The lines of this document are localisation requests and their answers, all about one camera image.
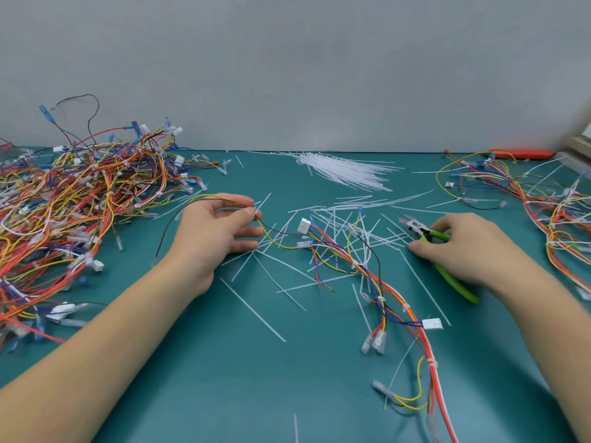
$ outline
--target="forearm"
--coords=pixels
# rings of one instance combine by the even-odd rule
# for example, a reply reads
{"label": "forearm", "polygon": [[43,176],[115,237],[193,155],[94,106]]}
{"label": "forearm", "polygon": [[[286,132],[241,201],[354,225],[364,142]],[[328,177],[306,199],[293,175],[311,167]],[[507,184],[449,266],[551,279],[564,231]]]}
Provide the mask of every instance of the forearm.
{"label": "forearm", "polygon": [[541,268],[496,289],[580,442],[591,441],[591,316]]}
{"label": "forearm", "polygon": [[92,440],[191,298],[170,284],[170,275],[152,270],[0,391],[0,428],[7,441]]}

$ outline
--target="tabletop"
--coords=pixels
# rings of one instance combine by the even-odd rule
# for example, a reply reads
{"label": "tabletop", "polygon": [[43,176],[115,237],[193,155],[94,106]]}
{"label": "tabletop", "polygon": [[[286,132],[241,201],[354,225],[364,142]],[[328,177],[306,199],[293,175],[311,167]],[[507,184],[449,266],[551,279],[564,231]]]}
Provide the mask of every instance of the tabletop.
{"label": "tabletop", "polygon": [[[265,200],[263,219],[269,225],[277,224],[277,229],[294,214],[290,211],[311,206],[329,208],[346,202],[339,198],[363,195],[372,195],[367,201],[393,201],[422,194],[393,206],[364,208],[365,227],[369,230],[377,223],[373,233],[380,237],[391,235],[388,228],[398,232],[389,220],[398,222],[402,213],[430,224],[443,213],[474,211],[462,202],[433,207],[453,200],[436,184],[435,173],[431,172],[448,163],[441,154],[339,154],[394,162],[403,168],[386,176],[384,185],[392,191],[373,193],[321,178],[290,156],[219,151],[207,154],[212,160],[232,159],[226,176],[217,170],[198,173],[209,184],[208,192],[240,193],[255,201]],[[535,165],[520,163],[516,171]],[[540,175],[547,172],[539,170]],[[571,183],[576,174],[561,168],[553,177]],[[588,185],[584,191],[589,192]],[[545,257],[545,237],[531,223],[521,202],[497,190],[486,195],[507,204],[478,213],[497,223],[537,262],[555,273]],[[341,219],[349,213],[336,211]],[[288,231],[295,233],[300,218],[309,216],[310,210],[296,213]],[[114,238],[105,239],[98,254],[105,270],[88,273],[85,285],[60,295],[75,296],[78,301],[113,300],[150,269],[167,221],[168,216],[137,219],[119,226],[123,252],[117,250]],[[170,246],[177,225],[176,221],[171,224],[164,249]],[[293,245],[295,239],[286,237],[284,243]],[[432,264],[419,260],[404,245],[381,245],[375,252],[384,281],[404,296],[418,318],[442,319],[444,329],[427,332],[438,361],[447,408],[461,441],[575,441],[517,326],[494,297],[480,291],[480,305],[471,305]],[[383,395],[372,388],[376,379],[389,384],[412,339],[402,327],[391,325],[384,355],[360,352],[368,327],[352,287],[359,288],[359,276],[327,282],[334,292],[318,285],[289,290],[299,306],[285,293],[277,293],[279,289],[270,277],[284,289],[312,283],[306,278],[315,274],[314,270],[307,272],[313,267],[309,250],[284,250],[272,245],[264,256],[255,255],[258,260],[251,257],[245,264],[248,256],[242,256],[218,268],[211,289],[183,312],[94,441],[428,443],[424,413],[407,413],[392,403],[384,408]],[[375,264],[375,259],[370,260],[372,270]],[[585,268],[575,261],[569,261],[569,265],[591,281]],[[324,280],[342,275],[329,268],[321,268],[320,273]],[[220,279],[229,283],[281,339]],[[363,300],[360,303],[369,323],[377,326],[375,307]],[[76,318],[90,318],[99,311],[100,307],[94,306],[77,313]],[[61,337],[70,332],[63,329],[66,327],[56,328],[52,333]],[[31,342],[1,357],[0,385],[54,348],[51,342]],[[415,345],[400,365],[392,384],[399,395],[417,394],[416,365],[420,357]],[[426,367],[423,370],[428,380]],[[441,421],[439,425],[442,441],[449,441]]]}

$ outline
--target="gray wall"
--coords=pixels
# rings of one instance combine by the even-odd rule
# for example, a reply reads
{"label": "gray wall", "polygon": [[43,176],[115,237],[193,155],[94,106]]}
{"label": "gray wall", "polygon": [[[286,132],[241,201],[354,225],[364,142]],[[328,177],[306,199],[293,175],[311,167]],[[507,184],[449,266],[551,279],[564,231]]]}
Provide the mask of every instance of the gray wall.
{"label": "gray wall", "polygon": [[[551,146],[591,91],[591,0],[2,0],[0,136],[165,116],[203,149]],[[56,119],[84,133],[90,100]]]}

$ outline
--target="green-handled pliers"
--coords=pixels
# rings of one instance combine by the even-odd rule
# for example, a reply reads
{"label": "green-handled pliers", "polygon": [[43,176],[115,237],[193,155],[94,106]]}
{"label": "green-handled pliers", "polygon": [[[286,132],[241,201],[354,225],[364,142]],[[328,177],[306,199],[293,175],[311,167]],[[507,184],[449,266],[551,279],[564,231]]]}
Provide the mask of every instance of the green-handled pliers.
{"label": "green-handled pliers", "polygon": [[[443,242],[449,241],[449,235],[442,233],[441,231],[431,230],[425,224],[420,223],[414,217],[403,214],[400,218],[400,222],[404,223],[406,227],[412,231],[421,241],[431,241],[433,238],[440,239]],[[439,264],[433,263],[439,274],[443,276],[445,281],[457,290],[462,297],[468,300],[470,303],[475,305],[480,304],[480,299],[471,291],[469,291],[457,278],[450,275],[447,270],[442,268]]]}

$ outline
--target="red object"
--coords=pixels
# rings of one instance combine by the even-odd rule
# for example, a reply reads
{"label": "red object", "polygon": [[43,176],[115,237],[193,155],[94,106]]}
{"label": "red object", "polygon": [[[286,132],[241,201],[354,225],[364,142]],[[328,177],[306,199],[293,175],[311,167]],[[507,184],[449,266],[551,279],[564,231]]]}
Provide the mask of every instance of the red object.
{"label": "red object", "polygon": [[536,149],[491,149],[490,152],[495,152],[497,158],[517,160],[548,160],[555,154],[551,150]]}

